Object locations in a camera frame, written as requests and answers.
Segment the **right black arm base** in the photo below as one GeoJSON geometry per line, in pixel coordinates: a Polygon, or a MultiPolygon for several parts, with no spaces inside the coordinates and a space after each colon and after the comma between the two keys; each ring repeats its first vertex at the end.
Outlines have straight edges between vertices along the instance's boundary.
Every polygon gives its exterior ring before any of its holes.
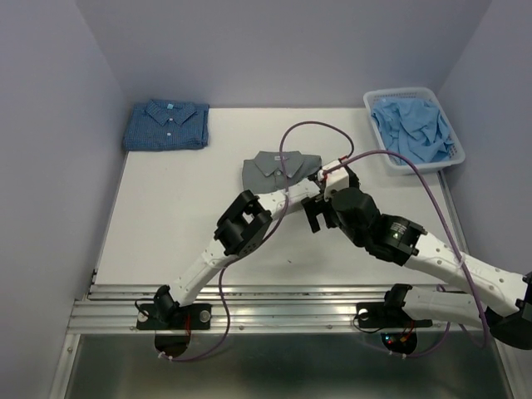
{"type": "Polygon", "coordinates": [[[406,313],[406,302],[364,302],[357,304],[352,320],[354,327],[368,329],[430,328],[433,322],[426,318],[414,318],[406,313]]]}

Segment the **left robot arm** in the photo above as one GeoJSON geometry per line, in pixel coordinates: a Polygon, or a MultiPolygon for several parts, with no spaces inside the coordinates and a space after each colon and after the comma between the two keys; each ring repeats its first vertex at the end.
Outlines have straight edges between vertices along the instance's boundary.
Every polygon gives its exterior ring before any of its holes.
{"type": "Polygon", "coordinates": [[[288,190],[256,195],[240,193],[219,218],[214,237],[195,262],[154,296],[156,317],[166,327],[179,326],[200,291],[225,267],[256,250],[271,223],[301,207],[305,199],[320,194],[318,185],[304,179],[288,190]]]}

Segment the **grey long sleeve shirt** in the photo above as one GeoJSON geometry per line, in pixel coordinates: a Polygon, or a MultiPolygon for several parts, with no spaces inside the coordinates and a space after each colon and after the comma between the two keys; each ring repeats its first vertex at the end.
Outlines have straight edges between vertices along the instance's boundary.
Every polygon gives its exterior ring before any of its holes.
{"type": "Polygon", "coordinates": [[[319,155],[302,154],[299,151],[279,153],[259,151],[250,160],[244,160],[241,172],[243,190],[253,194],[267,194],[299,183],[322,167],[319,155]]]}

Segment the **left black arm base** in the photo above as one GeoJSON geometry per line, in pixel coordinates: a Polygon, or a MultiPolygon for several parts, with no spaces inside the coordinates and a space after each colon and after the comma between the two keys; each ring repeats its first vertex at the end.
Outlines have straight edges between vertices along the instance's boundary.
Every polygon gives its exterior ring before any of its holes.
{"type": "Polygon", "coordinates": [[[169,318],[163,318],[153,303],[141,303],[135,328],[140,331],[204,331],[210,329],[212,306],[208,303],[195,303],[180,308],[169,318]]]}

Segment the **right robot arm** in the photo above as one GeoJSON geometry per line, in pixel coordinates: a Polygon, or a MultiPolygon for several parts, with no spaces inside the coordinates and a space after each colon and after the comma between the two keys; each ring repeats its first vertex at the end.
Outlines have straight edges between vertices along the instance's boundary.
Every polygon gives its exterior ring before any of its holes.
{"type": "Polygon", "coordinates": [[[531,276],[504,271],[452,249],[422,226],[381,213],[373,198],[347,188],[325,200],[303,201],[313,232],[323,215],[358,248],[384,262],[416,270],[451,286],[450,292],[396,283],[377,303],[361,303],[356,323],[364,329],[428,328],[435,321],[487,328],[495,339],[531,348],[531,276]]]}

